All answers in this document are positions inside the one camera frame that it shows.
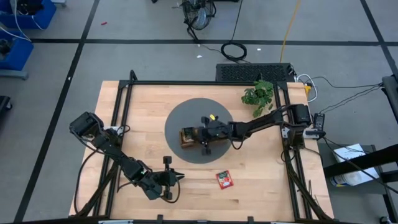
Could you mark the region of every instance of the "concrete floor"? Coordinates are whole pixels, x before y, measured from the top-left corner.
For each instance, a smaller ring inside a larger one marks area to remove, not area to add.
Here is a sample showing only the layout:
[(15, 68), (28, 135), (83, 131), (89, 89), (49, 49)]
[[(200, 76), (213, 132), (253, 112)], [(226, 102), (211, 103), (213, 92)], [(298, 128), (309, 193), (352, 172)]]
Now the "concrete floor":
[[(81, 54), (76, 52), (90, 11), (98, 2), (86, 36), (91, 43), (96, 39), (154, 41), (84, 44), (80, 45)], [(0, 129), (0, 223), (12, 222), (16, 216), (65, 80), (70, 82), (70, 88), (24, 221), (67, 217), (83, 157), (83, 146), (68, 132), (68, 125), (82, 112), (94, 111), (103, 80), (127, 79), (130, 69), (140, 80), (214, 80), (216, 64), (230, 63), (221, 54), (195, 44), (156, 44), (155, 40), (190, 39), (182, 11), (172, 9), (177, 2), (68, 0), (67, 7), (58, 7), (47, 30), (26, 31), (37, 39), (24, 67), (30, 78), (0, 78), (0, 95), (10, 96), (14, 103)], [(384, 40), (398, 42), (398, 1), (366, 2)], [(200, 39), (228, 40), (232, 36), (239, 4), (216, 5), (217, 16), (198, 32)], [(282, 40), (294, 7), (294, 0), (244, 0), (235, 39)], [(335, 85), (374, 84), (392, 74), (360, 0), (302, 0), (288, 40), (325, 42), (324, 46), (316, 45), (319, 42), (286, 46), (284, 62), (292, 63), (297, 73), (324, 76)], [(246, 60), (250, 62), (279, 61), (280, 45), (246, 47)], [(239, 53), (237, 49), (228, 50)], [(388, 50), (398, 60), (398, 47)], [(76, 56), (79, 61), (68, 81)], [(323, 80), (316, 80), (315, 84), (319, 96), (310, 104), (312, 112), (359, 91), (336, 90)], [(329, 112), (325, 131), (335, 142), (374, 144), (382, 149), (397, 143), (398, 125), (387, 98), (381, 91), (374, 91)], [(393, 196), (398, 205), (398, 197)], [(378, 218), (387, 214), (380, 195), (333, 191), (331, 202), (335, 217), (341, 221), (378, 223)]]

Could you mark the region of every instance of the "red snack package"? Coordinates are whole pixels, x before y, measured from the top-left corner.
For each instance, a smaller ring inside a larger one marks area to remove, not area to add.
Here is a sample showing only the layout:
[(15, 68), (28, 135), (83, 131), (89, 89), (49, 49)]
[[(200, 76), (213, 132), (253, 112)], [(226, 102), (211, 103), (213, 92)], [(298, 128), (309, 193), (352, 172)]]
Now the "red snack package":
[(232, 181), (231, 175), (229, 174), (228, 170), (216, 174), (216, 178), (222, 190), (234, 185), (234, 182)]

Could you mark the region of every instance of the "gray circular mat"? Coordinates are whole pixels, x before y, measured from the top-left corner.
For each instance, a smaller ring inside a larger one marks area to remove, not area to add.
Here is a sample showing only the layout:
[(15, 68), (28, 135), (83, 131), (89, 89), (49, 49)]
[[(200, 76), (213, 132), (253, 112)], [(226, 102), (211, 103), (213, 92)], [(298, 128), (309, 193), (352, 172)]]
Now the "gray circular mat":
[(203, 126), (200, 122), (202, 116), (209, 117), (213, 114), (224, 123), (232, 121), (232, 116), (225, 107), (214, 100), (206, 98), (195, 98), (187, 100), (176, 106), (167, 117), (165, 124), (165, 137), (169, 148), (179, 158), (196, 164), (204, 164), (214, 161), (226, 153), (231, 143), (228, 140), (209, 143), (210, 155), (202, 155), (202, 146), (181, 148), (180, 130), (187, 127)]

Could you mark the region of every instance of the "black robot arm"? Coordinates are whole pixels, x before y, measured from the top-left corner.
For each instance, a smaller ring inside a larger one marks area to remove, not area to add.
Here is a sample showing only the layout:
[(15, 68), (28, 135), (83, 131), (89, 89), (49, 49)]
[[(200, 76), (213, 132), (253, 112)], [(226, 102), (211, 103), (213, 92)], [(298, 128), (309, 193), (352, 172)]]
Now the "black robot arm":
[[(284, 121), (284, 113), (292, 113), (294, 124)], [(250, 138), (252, 133), (261, 131), (271, 126), (282, 126), (289, 128), (290, 138), (302, 136), (305, 128), (311, 124), (311, 117), (308, 106), (288, 105), (281, 106), (269, 114), (256, 118), (249, 122), (230, 121), (227, 124), (218, 121), (217, 116), (213, 119), (201, 118), (204, 124), (202, 127), (183, 128), (180, 132), (180, 141), (182, 147), (189, 147), (195, 143), (203, 145), (203, 154), (211, 154), (208, 146), (210, 142), (229, 139), (232, 142), (243, 142)]]
[(109, 156), (121, 167), (123, 174), (134, 186), (143, 189), (149, 200), (162, 198), (171, 200), (170, 186), (174, 186), (183, 174), (169, 167), (171, 157), (164, 157), (165, 170), (153, 172), (142, 161), (125, 155), (121, 150), (121, 136), (114, 129), (104, 130), (102, 120), (93, 113), (85, 112), (70, 124), (70, 132), (79, 141), (90, 142), (97, 151)]

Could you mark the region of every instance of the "wooden table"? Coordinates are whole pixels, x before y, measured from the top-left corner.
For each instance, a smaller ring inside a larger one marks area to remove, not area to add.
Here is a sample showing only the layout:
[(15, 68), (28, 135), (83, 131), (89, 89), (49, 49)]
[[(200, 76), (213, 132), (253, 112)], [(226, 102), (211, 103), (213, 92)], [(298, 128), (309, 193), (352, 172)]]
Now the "wooden table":
[[(95, 113), (105, 125), (111, 121), (117, 87), (118, 82), (105, 81), (99, 93)], [(248, 216), (253, 216), (255, 221), (294, 221), (287, 172), (280, 160), (282, 142), (278, 126), (253, 134), (240, 150), (231, 148), (223, 157), (207, 164), (181, 160), (166, 143), (164, 126), (167, 116), (178, 104), (192, 98), (219, 102), (234, 121), (252, 120), (252, 108), (241, 103), (245, 88), (248, 86), (134, 85), (127, 117), (131, 131), (124, 137), (123, 152), (144, 161), (154, 170), (164, 168), (163, 156), (173, 156), (171, 167), (184, 173), (185, 178), (180, 182), (181, 196), (175, 204), (160, 199), (150, 201), (141, 188), (132, 185), (121, 189), (114, 195), (111, 218), (155, 220), (158, 214), (163, 214), (164, 220), (245, 221)], [(288, 83), (288, 88), (292, 104), (307, 104), (302, 83)], [(314, 140), (305, 140), (305, 145), (318, 151)], [(86, 149), (85, 157), (90, 153)], [(301, 157), (305, 179), (312, 182), (312, 194), (326, 214), (333, 217), (320, 157), (304, 150)], [(102, 162), (101, 154), (94, 155), (82, 172), (79, 209), (98, 186)], [(234, 186), (221, 190), (215, 175), (224, 170), (229, 170)], [(122, 175), (121, 184), (126, 182)], [(177, 195), (177, 188), (172, 192)], [(108, 191), (103, 195), (100, 214), (104, 213), (107, 194)], [(299, 193), (297, 198), (300, 215), (304, 217)]]

